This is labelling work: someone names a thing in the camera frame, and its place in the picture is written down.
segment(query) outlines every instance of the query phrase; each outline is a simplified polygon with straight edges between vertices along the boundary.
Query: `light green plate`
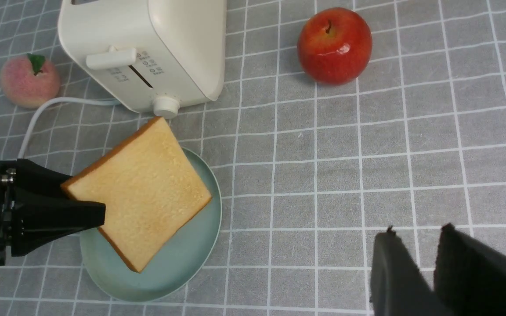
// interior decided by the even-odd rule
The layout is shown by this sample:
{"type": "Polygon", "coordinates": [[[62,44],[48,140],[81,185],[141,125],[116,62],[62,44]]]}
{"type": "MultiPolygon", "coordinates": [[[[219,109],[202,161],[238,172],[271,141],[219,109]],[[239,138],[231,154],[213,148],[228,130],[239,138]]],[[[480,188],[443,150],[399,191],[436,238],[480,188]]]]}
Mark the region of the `light green plate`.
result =
{"type": "Polygon", "coordinates": [[[153,257],[141,274],[130,271],[97,229],[81,232],[83,264],[93,282],[118,300],[148,302],[184,286],[202,268],[216,244],[221,225],[220,188],[212,170],[183,148],[212,194],[212,200],[153,257]]]}

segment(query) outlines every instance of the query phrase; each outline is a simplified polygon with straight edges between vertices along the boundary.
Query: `toast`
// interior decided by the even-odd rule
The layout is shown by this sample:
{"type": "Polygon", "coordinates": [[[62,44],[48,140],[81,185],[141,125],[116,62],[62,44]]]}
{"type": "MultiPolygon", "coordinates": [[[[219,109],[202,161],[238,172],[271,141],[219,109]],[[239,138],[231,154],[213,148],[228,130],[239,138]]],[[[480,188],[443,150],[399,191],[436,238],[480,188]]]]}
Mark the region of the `toast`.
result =
{"type": "Polygon", "coordinates": [[[106,205],[99,231],[137,273],[212,199],[159,116],[61,187],[74,200],[106,205]]]}

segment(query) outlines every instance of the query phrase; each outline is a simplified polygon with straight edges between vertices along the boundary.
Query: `fake peach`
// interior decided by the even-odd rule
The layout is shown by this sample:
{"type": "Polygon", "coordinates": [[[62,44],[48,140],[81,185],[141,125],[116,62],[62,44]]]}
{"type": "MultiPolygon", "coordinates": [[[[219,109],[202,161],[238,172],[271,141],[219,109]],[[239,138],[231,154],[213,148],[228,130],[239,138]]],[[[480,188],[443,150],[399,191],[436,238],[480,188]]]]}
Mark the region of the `fake peach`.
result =
{"type": "Polygon", "coordinates": [[[58,95],[60,76],[54,64],[44,56],[27,54],[5,62],[0,72],[0,86],[14,104],[39,108],[58,95]]]}

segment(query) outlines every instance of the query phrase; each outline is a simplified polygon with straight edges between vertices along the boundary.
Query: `table surface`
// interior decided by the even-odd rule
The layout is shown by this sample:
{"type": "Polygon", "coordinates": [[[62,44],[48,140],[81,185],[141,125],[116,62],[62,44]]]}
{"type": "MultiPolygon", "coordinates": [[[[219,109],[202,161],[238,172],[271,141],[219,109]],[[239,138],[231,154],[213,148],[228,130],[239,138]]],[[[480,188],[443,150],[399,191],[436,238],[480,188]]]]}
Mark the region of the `table surface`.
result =
{"type": "MultiPolygon", "coordinates": [[[[60,47],[60,3],[0,0],[0,68],[37,52],[60,95],[109,97],[60,47]]],[[[429,282],[448,222],[506,254],[506,0],[228,0],[226,31],[221,97],[171,122],[224,197],[206,266],[168,298],[124,304],[68,236],[0,269],[0,316],[372,314],[373,238],[390,224],[429,282]],[[302,73],[295,42],[333,6],[367,20],[374,48],[355,82],[330,88],[302,73]]],[[[31,116],[0,91],[0,159],[16,158],[31,116]]],[[[148,118],[56,106],[27,156],[75,174],[148,118]]]]}

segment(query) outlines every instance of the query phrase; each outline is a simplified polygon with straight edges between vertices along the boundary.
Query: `toaster lever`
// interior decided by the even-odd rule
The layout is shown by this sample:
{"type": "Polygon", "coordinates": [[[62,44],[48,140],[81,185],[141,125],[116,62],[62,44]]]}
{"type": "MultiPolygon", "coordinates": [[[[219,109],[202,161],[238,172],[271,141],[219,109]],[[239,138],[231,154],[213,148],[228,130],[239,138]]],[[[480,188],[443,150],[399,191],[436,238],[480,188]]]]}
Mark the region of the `toaster lever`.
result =
{"type": "Polygon", "coordinates": [[[103,70],[121,66],[133,65],[136,62],[136,49],[116,50],[112,46],[108,52],[91,54],[86,58],[87,67],[93,70],[103,70]]]}

